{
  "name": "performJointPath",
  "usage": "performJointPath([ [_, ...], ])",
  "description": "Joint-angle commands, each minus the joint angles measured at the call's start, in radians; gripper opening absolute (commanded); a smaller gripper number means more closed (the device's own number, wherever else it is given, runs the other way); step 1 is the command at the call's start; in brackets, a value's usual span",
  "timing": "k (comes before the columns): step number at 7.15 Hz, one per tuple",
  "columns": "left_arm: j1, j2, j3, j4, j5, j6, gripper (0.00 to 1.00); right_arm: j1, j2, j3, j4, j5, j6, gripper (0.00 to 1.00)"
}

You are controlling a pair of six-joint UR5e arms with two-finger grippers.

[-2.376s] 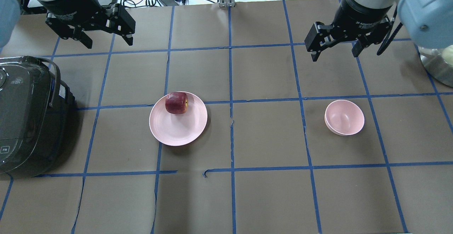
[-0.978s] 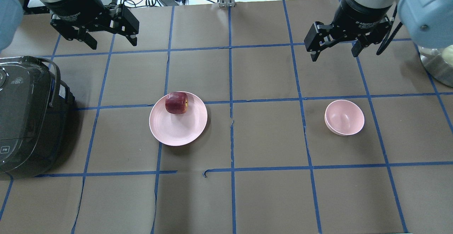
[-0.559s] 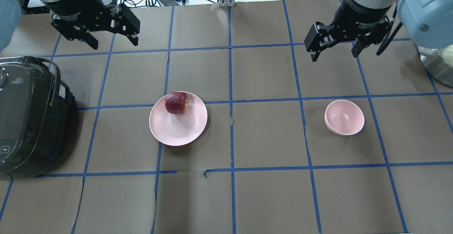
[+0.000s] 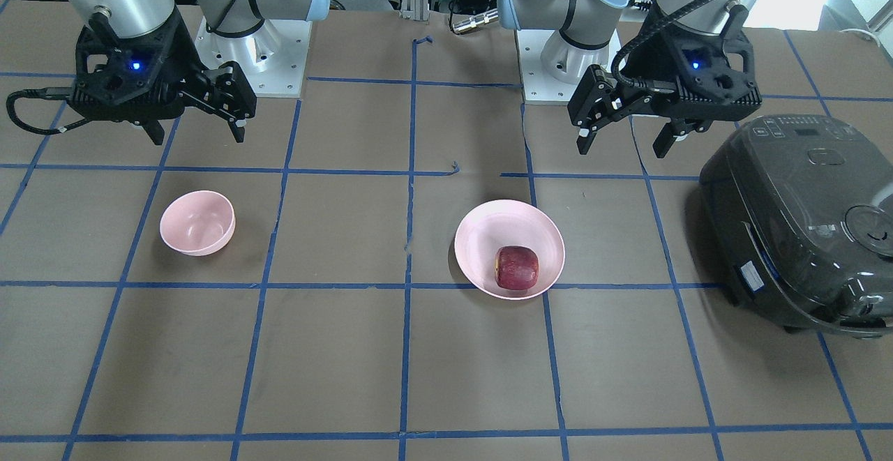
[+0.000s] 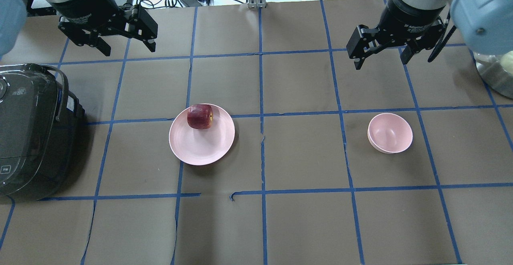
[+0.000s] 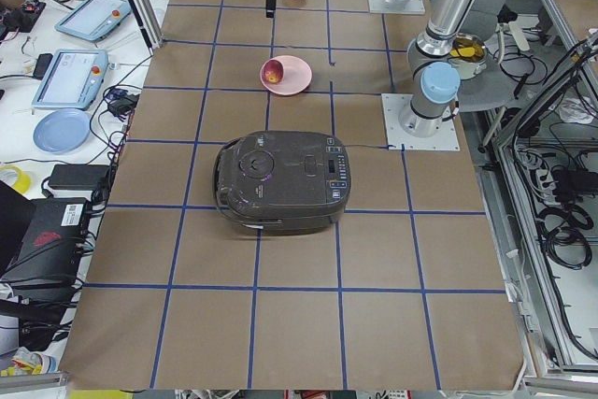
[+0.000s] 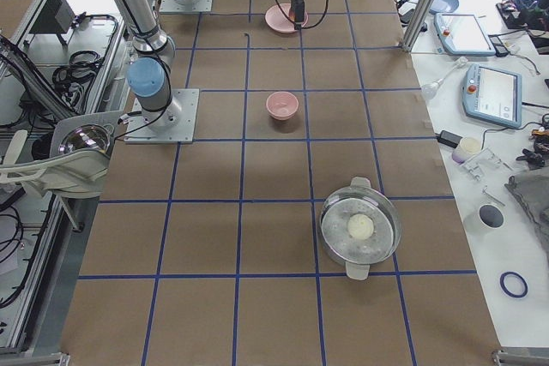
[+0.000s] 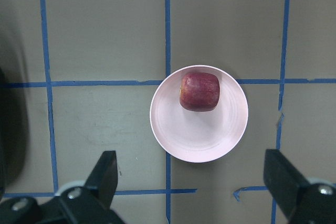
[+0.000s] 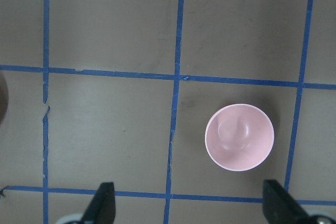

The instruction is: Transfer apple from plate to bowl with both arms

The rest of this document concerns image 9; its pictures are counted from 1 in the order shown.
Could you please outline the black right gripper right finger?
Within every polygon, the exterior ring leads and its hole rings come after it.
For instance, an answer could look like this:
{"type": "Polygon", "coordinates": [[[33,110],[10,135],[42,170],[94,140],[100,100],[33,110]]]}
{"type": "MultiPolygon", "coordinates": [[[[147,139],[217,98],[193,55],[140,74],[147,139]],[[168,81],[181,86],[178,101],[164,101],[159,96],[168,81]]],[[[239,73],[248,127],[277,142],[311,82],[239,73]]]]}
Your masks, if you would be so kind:
{"type": "Polygon", "coordinates": [[[309,223],[307,212],[275,179],[265,179],[262,187],[263,214],[268,223],[309,223]]]}

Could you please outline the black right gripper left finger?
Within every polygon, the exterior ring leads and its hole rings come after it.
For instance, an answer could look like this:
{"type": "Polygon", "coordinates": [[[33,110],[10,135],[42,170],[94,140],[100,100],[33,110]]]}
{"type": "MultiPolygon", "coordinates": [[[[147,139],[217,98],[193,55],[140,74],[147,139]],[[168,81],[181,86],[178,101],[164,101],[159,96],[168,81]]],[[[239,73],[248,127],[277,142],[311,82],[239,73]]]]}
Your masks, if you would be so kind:
{"type": "Polygon", "coordinates": [[[80,223],[113,224],[116,216],[116,199],[113,182],[101,183],[80,223]]]}

